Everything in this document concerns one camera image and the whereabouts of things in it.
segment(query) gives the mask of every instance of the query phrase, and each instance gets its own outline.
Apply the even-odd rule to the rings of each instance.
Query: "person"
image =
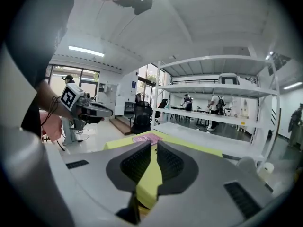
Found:
[[[67,75],[66,77],[62,77],[61,79],[64,80],[65,84],[75,83],[75,81],[73,80],[74,78],[72,77],[72,75]]]
[[[135,104],[136,104],[136,105],[138,105],[138,104],[142,101],[142,99],[141,99],[141,94],[140,94],[140,93],[138,93],[138,94],[136,95],[136,99],[135,99],[134,101],[135,101]]]
[[[219,100],[220,100],[220,97],[218,95],[213,95],[212,96],[212,100],[210,101],[210,103],[207,106],[207,108],[210,109],[211,114],[218,115],[219,110],[217,109],[217,105],[219,103]],[[218,125],[217,121],[209,121],[207,130],[208,131],[214,131],[217,125]]]
[[[183,106],[183,104],[186,104],[185,110],[192,111],[193,98],[191,98],[188,94],[185,94],[184,97],[185,97],[184,102],[181,104],[181,106]]]
[[[299,125],[302,125],[302,110],[303,104],[300,104],[300,107],[293,112],[292,117],[290,119],[288,132],[292,132],[289,138],[288,146],[293,147],[297,143],[297,137],[300,131]]]
[[[66,77],[62,77],[62,80],[64,80],[65,84],[68,83],[75,83],[75,81],[73,80],[72,75],[67,75]],[[63,125],[63,130],[64,130],[64,134],[65,134],[65,138],[63,141],[63,145],[69,145],[72,144],[73,142],[77,141],[76,135],[75,135],[75,131],[71,130],[71,121],[69,118],[65,118],[62,117],[62,125]]]
[[[127,7],[133,0],[112,1]],[[5,37],[5,45],[12,59],[37,91],[21,127],[38,137],[41,137],[39,108],[48,111],[53,97],[57,97],[45,81],[46,67],[65,35],[73,5],[74,0],[26,0]],[[54,114],[72,119],[70,112],[60,103]]]

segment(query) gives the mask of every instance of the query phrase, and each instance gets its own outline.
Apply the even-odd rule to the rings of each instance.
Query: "metal shelf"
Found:
[[[217,94],[226,96],[238,96],[248,98],[260,98],[268,95],[277,95],[278,92],[271,89],[261,87],[246,87],[243,85],[233,84],[217,84],[217,83],[202,83],[202,84],[185,84],[185,85],[168,85],[161,86],[159,89],[166,90],[170,93],[203,93]]]
[[[160,68],[173,77],[235,73],[256,76],[271,62],[251,56],[215,55],[176,61]]]
[[[248,126],[248,127],[255,127],[255,128],[264,128],[273,130],[274,126],[269,121],[268,124],[261,124],[254,120],[242,118],[242,117],[231,117],[231,116],[223,116],[223,115],[215,115],[215,114],[207,114],[207,113],[199,113],[199,112],[193,112],[193,111],[186,111],[186,110],[179,110],[179,109],[166,109],[166,108],[156,108],[154,109],[158,112],[167,113],[167,114],[177,114],[182,115],[186,117],[193,117],[197,119],[205,119],[205,120],[211,120],[211,121],[217,121],[222,123],[230,123],[230,124],[236,124],[241,126]]]
[[[154,127],[155,130],[170,136],[192,142],[208,148],[220,150],[222,154],[237,158],[252,157],[256,161],[263,161],[264,157],[249,142],[230,139],[208,132],[193,130],[178,124],[163,123]]]

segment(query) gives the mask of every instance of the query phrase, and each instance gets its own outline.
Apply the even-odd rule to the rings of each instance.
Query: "pink cloth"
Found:
[[[48,115],[48,112],[46,111],[40,111],[40,121],[41,123],[44,122]],[[41,132],[45,131],[46,134],[48,135],[49,139],[51,142],[56,141],[61,137],[62,134],[62,120],[59,116],[52,114],[45,122],[45,124],[42,125],[41,127]]]

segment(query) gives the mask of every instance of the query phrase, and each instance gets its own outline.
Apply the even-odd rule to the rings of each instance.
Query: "fluorescent light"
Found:
[[[292,84],[292,85],[289,85],[289,86],[285,87],[284,89],[287,90],[287,89],[296,87],[296,86],[298,86],[298,85],[301,85],[302,83],[303,83],[303,82],[299,81],[299,82],[296,82],[296,83],[294,83],[294,84]]]
[[[95,79],[92,78],[82,78],[83,80],[88,80],[88,81],[94,81]]]
[[[87,50],[87,49],[83,49],[83,48],[79,48],[79,47],[68,46],[68,48],[69,48],[70,50],[72,50],[72,51],[85,52],[85,53],[88,53],[88,54],[98,55],[98,56],[101,56],[101,57],[104,56],[104,54],[102,54],[102,53],[95,52],[95,51],[91,51],[91,50]]]
[[[66,75],[62,75],[62,74],[53,74],[52,76],[57,76],[57,77],[66,77]]]

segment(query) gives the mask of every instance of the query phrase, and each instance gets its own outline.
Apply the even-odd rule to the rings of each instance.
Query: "wooden step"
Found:
[[[126,124],[129,127],[129,119],[123,116],[116,116],[115,119],[120,120],[122,123]]]
[[[131,129],[124,122],[118,119],[110,119],[109,121],[124,135],[131,134]]]

